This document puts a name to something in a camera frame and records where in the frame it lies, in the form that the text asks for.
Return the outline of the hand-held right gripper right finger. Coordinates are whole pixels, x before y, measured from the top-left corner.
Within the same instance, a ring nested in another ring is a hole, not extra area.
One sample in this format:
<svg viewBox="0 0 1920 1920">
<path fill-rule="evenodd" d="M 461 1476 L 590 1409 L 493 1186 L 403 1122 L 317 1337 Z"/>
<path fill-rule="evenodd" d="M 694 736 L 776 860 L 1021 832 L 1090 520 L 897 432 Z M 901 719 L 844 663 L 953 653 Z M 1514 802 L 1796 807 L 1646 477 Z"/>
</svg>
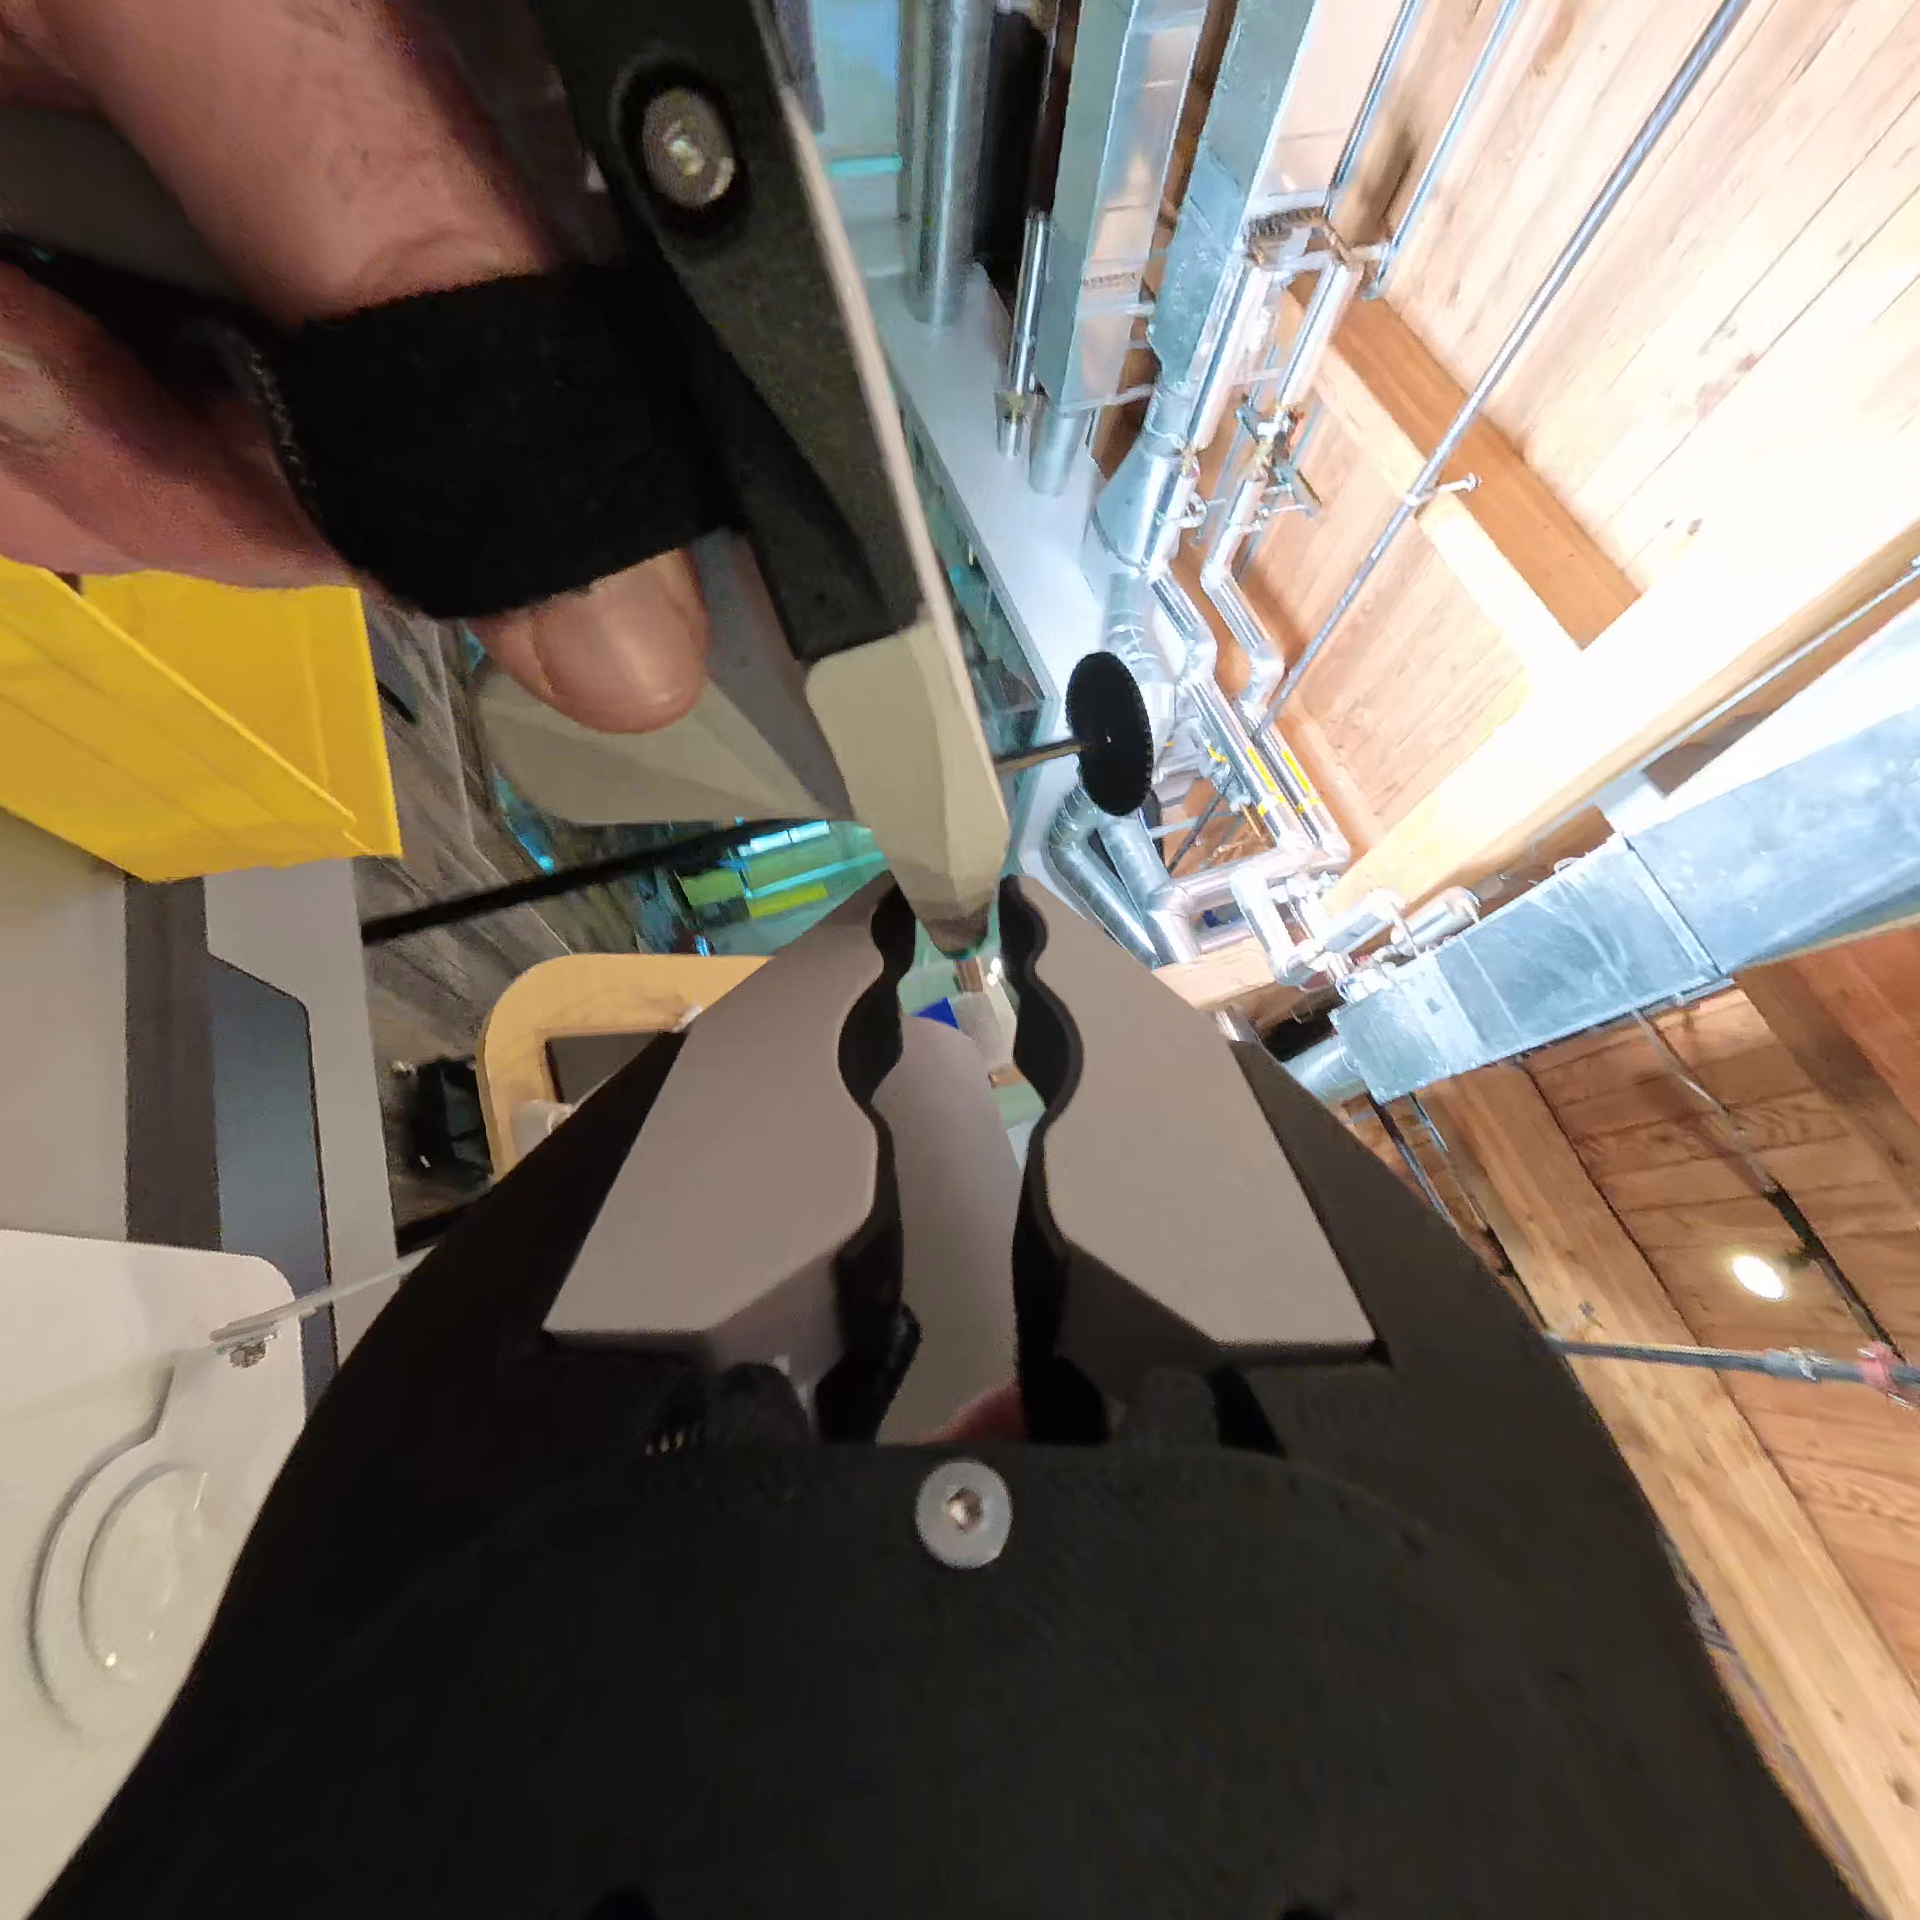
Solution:
<svg viewBox="0 0 1920 1920">
<path fill-rule="evenodd" d="M 1043 1099 L 1014 1229 L 1026 1412 L 1121 1412 L 1153 1373 L 1378 1346 L 1261 1105 L 1251 1050 L 1031 880 L 1000 887 L 1017 1067 Z"/>
</svg>

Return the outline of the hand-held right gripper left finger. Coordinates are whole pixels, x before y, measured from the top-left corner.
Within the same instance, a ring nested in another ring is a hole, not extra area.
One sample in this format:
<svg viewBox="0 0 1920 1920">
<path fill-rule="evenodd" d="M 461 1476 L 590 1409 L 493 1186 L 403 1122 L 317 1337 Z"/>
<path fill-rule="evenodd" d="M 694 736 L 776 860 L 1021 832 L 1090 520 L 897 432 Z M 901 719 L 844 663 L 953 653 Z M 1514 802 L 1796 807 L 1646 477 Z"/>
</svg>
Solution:
<svg viewBox="0 0 1920 1920">
<path fill-rule="evenodd" d="M 686 1029 L 547 1310 L 563 1343 L 776 1365 L 810 1412 L 887 1412 L 917 1355 L 894 1140 L 917 920 L 873 880 Z"/>
</svg>

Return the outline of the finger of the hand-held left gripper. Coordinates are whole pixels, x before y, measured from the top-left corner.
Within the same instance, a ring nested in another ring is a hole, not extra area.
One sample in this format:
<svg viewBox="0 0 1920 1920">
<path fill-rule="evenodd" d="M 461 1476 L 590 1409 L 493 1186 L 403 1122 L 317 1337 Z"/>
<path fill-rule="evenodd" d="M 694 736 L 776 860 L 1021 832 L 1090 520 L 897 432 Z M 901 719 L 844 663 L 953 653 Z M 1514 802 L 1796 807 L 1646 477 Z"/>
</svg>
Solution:
<svg viewBox="0 0 1920 1920">
<path fill-rule="evenodd" d="M 890 870 L 936 940 L 983 940 L 1011 845 L 953 617 L 807 667 L 803 696 Z"/>
<path fill-rule="evenodd" d="M 688 715 L 650 735 L 563 717 L 511 676 L 476 686 L 477 736 L 511 787 L 563 823 L 853 823 L 856 806 L 803 696 L 800 663 L 760 620 L 720 623 Z"/>
</svg>

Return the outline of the yellow plastic bin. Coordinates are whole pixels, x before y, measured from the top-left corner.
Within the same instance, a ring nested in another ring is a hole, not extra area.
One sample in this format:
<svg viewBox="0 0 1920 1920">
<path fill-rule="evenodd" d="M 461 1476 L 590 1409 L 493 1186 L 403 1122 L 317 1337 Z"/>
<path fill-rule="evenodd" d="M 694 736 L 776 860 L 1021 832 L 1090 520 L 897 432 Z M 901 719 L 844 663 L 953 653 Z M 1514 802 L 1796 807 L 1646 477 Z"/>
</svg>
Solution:
<svg viewBox="0 0 1920 1920">
<path fill-rule="evenodd" d="M 4 562 L 4 812 L 138 880 L 403 852 L 367 605 Z"/>
</svg>

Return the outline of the person's left hand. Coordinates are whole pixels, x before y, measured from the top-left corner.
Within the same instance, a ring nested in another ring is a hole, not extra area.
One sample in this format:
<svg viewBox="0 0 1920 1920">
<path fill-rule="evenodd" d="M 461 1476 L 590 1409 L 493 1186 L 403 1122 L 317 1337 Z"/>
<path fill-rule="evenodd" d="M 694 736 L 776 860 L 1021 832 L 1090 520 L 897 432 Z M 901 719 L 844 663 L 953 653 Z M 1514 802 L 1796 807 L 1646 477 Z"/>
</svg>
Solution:
<svg viewBox="0 0 1920 1920">
<path fill-rule="evenodd" d="M 397 2 L 6 2 L 4 100 L 121 132 L 274 322 L 558 262 L 451 57 Z M 370 585 L 247 405 L 180 397 L 13 266 L 4 556 L 63 576 Z"/>
</svg>

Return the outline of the black stand pole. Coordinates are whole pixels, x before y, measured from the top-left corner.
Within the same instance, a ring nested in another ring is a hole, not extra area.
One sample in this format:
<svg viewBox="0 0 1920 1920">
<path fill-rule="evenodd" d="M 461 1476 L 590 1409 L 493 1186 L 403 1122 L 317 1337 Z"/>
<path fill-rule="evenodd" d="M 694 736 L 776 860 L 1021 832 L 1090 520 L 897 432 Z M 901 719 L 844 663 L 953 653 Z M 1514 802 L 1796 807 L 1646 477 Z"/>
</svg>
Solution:
<svg viewBox="0 0 1920 1920">
<path fill-rule="evenodd" d="M 1121 656 L 1096 652 L 1078 660 L 1066 689 L 1066 722 L 1061 740 L 996 757 L 996 775 L 1011 780 L 1043 763 L 1071 760 L 1098 812 L 1106 817 L 1140 812 L 1158 742 L 1140 683 Z"/>
</svg>

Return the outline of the white stand base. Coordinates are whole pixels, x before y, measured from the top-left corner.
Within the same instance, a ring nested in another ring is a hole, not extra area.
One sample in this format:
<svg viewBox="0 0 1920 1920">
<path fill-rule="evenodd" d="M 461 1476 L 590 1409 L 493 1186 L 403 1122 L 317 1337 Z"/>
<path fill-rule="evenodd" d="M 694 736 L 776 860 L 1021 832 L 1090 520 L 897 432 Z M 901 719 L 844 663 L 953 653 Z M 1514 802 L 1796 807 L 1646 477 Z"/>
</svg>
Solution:
<svg viewBox="0 0 1920 1920">
<path fill-rule="evenodd" d="M 171 1707 L 306 1413 L 266 1259 L 4 1230 L 4 1877 L 73 1855 Z"/>
</svg>

